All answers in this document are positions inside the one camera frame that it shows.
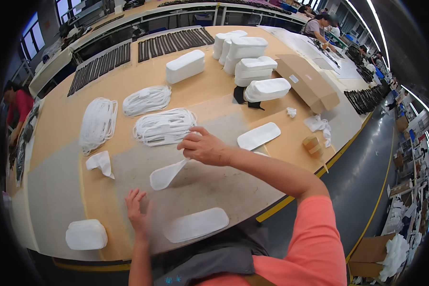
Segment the person's right hand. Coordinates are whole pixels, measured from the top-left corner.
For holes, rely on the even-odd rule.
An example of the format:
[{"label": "person's right hand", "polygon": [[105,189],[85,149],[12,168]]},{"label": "person's right hand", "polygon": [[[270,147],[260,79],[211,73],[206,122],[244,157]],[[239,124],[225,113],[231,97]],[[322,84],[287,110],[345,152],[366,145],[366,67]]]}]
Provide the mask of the person's right hand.
[{"label": "person's right hand", "polygon": [[177,146],[177,150],[184,149],[184,157],[212,166],[227,166],[230,164],[234,147],[226,145],[201,126],[192,127],[189,131],[199,132],[202,136],[190,133],[184,137],[183,141]]}]

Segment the woman in red shirt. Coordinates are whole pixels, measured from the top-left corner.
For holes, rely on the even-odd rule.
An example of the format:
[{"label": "woman in red shirt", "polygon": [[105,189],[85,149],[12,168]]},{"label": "woman in red shirt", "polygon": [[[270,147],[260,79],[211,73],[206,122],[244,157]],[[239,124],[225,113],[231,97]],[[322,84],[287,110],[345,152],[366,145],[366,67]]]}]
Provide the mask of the woman in red shirt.
[{"label": "woman in red shirt", "polygon": [[8,108],[8,116],[6,117],[6,124],[8,126],[13,122],[14,112],[17,111],[19,113],[19,122],[10,136],[10,146],[14,146],[24,121],[33,107],[33,98],[22,86],[8,81],[4,88],[3,99],[10,106]]}]

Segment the crumpled white paper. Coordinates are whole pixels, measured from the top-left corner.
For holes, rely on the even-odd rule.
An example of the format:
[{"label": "crumpled white paper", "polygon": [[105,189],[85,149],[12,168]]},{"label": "crumpled white paper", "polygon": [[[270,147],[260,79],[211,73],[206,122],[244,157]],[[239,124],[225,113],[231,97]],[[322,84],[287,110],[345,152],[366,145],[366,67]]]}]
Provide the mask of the crumpled white paper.
[{"label": "crumpled white paper", "polygon": [[110,154],[108,151],[103,151],[92,155],[86,161],[86,168],[89,171],[94,168],[99,168],[102,171],[102,174],[114,180],[114,175],[111,172]]},{"label": "crumpled white paper", "polygon": [[288,111],[288,115],[292,118],[294,118],[295,115],[297,114],[297,109],[295,109],[295,108],[288,107],[288,108],[286,108],[286,110]]},{"label": "crumpled white paper", "polygon": [[324,146],[330,146],[330,131],[332,130],[327,119],[321,120],[321,115],[311,116],[303,121],[305,125],[310,129],[311,132],[315,132],[316,130],[322,130],[322,134],[326,139]]},{"label": "crumpled white paper", "polygon": [[406,239],[396,234],[392,240],[386,243],[386,258],[381,262],[383,270],[380,271],[379,278],[385,282],[388,277],[394,276],[401,264],[407,259],[407,251],[410,246]]}]

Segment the cardboard box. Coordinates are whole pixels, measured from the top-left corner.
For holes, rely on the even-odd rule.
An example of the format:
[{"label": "cardboard box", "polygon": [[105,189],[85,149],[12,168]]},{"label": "cardboard box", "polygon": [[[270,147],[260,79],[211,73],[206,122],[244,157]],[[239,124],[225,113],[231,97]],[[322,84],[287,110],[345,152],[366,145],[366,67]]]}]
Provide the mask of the cardboard box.
[{"label": "cardboard box", "polygon": [[279,54],[276,72],[285,78],[314,113],[331,110],[340,103],[335,90],[304,58]]},{"label": "cardboard box", "polygon": [[396,234],[378,237],[363,237],[349,259],[349,271],[353,276],[377,278],[383,265],[377,264],[386,258],[386,243]]},{"label": "cardboard box", "polygon": [[405,116],[401,116],[396,120],[396,126],[399,132],[404,132],[409,126],[409,121]]},{"label": "cardboard box", "polygon": [[403,157],[402,157],[402,152],[399,151],[396,154],[394,154],[394,164],[396,165],[396,168],[399,169],[400,167],[403,166]]}]

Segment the white fabric pile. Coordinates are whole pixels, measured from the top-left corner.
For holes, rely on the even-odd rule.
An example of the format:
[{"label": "white fabric pile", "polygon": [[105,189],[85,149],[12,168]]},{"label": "white fabric pile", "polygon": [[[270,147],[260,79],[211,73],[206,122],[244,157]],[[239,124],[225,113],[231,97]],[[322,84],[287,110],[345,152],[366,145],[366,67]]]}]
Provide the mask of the white fabric pile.
[{"label": "white fabric pile", "polygon": [[383,264],[383,270],[380,271],[380,280],[385,282],[388,277],[394,276],[401,264],[407,259],[407,251],[410,246],[406,239],[396,234],[392,240],[386,243],[386,258],[381,264]]},{"label": "white fabric pile", "polygon": [[185,108],[175,108],[138,119],[133,128],[136,140],[147,146],[178,143],[189,128],[196,125],[195,115]]},{"label": "white fabric pile", "polygon": [[326,139],[324,146],[326,146],[326,148],[330,146],[331,128],[327,119],[321,120],[321,115],[318,114],[305,119],[303,123],[305,123],[305,125],[310,129],[311,132],[315,132],[316,130],[322,130],[322,135]]},{"label": "white fabric pile", "polygon": [[223,209],[212,208],[179,217],[164,228],[164,235],[172,243],[180,243],[220,230],[229,225]]},{"label": "white fabric pile", "polygon": [[123,101],[125,116],[134,117],[151,111],[161,110],[170,102],[172,89],[169,86],[147,87],[132,93]]},{"label": "white fabric pile", "polygon": [[276,61],[267,56],[241,59],[235,66],[235,84],[239,87],[247,87],[252,81],[268,80],[277,65]]},{"label": "white fabric pile", "polygon": [[108,243],[108,236],[98,220],[80,220],[69,224],[65,241],[73,250],[102,249]]},{"label": "white fabric pile", "polygon": [[201,50],[194,50],[167,63],[166,80],[168,83],[174,84],[203,72],[204,68],[205,53]]},{"label": "white fabric pile", "polygon": [[278,126],[273,122],[269,122],[238,136],[237,144],[240,148],[251,151],[275,139],[280,134],[281,130]]},{"label": "white fabric pile", "polygon": [[213,58],[219,60],[223,51],[223,44],[225,40],[228,40],[232,37],[246,37],[248,33],[241,30],[230,31],[228,33],[218,33],[214,37],[213,45]]},{"label": "white fabric pile", "polygon": [[84,156],[113,137],[116,117],[116,100],[99,97],[87,106],[81,123],[79,141]]},{"label": "white fabric pile", "polygon": [[241,59],[261,57],[269,45],[261,37],[233,37],[230,40],[232,44],[223,69],[225,73],[231,76],[235,73],[235,66]]},{"label": "white fabric pile", "polygon": [[245,98],[249,102],[260,102],[285,96],[291,84],[284,78],[273,78],[263,81],[252,81],[245,90]]}]

